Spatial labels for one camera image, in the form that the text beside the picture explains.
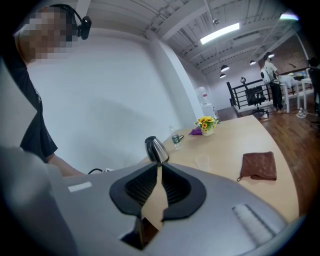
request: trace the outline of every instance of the white wall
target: white wall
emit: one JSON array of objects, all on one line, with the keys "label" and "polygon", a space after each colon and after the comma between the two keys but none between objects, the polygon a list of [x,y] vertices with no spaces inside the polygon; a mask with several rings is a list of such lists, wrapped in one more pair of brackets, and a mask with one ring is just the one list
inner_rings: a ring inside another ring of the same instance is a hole
[{"label": "white wall", "polygon": [[[220,72],[215,72],[208,77],[209,86],[214,98],[215,106],[217,110],[222,110],[231,107],[230,104],[230,92],[227,86],[227,82],[230,82],[232,88],[242,85],[240,82],[241,77],[246,79],[246,83],[253,82],[261,79],[260,68],[258,64],[249,65],[247,63],[239,63],[231,66],[229,70],[224,72],[226,77],[220,78]],[[261,83],[255,83],[252,86],[262,85]]]},{"label": "white wall", "polygon": [[202,74],[199,70],[197,70],[189,62],[184,60],[183,58],[179,57],[179,60],[182,64],[182,66],[184,67],[188,77],[190,78],[190,81],[193,85],[193,88],[197,89],[199,87],[204,87],[207,91],[209,101],[211,102],[212,106],[215,107],[215,99],[212,95],[212,91],[211,91],[211,88],[209,87],[209,83],[207,81],[206,76],[204,74]]},{"label": "white wall", "polygon": [[149,46],[183,126],[192,127],[195,120],[203,116],[203,111],[184,67],[175,52],[158,38],[154,37]]},{"label": "white wall", "polygon": [[28,66],[56,154],[76,169],[118,169],[145,156],[144,140],[182,125],[147,45],[90,36],[70,54]]}]

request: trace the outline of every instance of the black t-shirt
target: black t-shirt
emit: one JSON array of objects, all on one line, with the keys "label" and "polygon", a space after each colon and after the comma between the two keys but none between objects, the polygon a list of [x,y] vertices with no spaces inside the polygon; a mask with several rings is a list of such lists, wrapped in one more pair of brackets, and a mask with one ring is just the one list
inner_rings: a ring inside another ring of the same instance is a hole
[{"label": "black t-shirt", "polygon": [[17,50],[14,37],[8,36],[4,45],[2,57],[6,67],[23,95],[36,109],[36,115],[26,130],[20,146],[24,151],[34,153],[47,163],[46,157],[52,155],[57,146],[45,126],[41,97],[30,80],[27,66]]}]

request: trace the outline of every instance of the white pillar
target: white pillar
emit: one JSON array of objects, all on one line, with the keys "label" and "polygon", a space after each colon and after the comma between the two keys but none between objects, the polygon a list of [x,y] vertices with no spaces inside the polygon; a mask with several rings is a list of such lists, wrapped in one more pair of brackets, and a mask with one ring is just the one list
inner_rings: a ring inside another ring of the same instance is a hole
[{"label": "white pillar", "polygon": [[193,123],[203,116],[203,111],[184,67],[172,48],[154,32],[148,31],[146,36],[151,40],[149,47],[183,126],[192,127]]}]

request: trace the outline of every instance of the water bottle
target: water bottle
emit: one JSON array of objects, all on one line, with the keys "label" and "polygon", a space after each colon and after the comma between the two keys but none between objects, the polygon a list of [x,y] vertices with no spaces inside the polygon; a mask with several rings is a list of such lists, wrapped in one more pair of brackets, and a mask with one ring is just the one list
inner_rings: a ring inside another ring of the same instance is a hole
[{"label": "water bottle", "polygon": [[176,132],[176,129],[171,124],[169,125],[169,129],[170,129],[170,135],[171,135],[171,139],[174,144],[175,150],[181,149],[182,145],[180,142],[179,135]]},{"label": "water bottle", "polygon": [[171,139],[172,139],[172,142],[174,144],[175,150],[179,150],[179,149],[182,148],[181,142],[180,142],[180,138],[179,138],[178,134],[172,135]]}]

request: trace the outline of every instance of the brown towel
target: brown towel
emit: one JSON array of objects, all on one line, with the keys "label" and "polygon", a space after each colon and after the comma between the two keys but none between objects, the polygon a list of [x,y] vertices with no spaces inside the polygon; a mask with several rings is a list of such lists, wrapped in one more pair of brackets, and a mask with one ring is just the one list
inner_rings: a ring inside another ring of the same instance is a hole
[{"label": "brown towel", "polygon": [[277,179],[276,163],[273,152],[247,153],[243,155],[240,177],[251,176],[253,180],[275,181]]}]

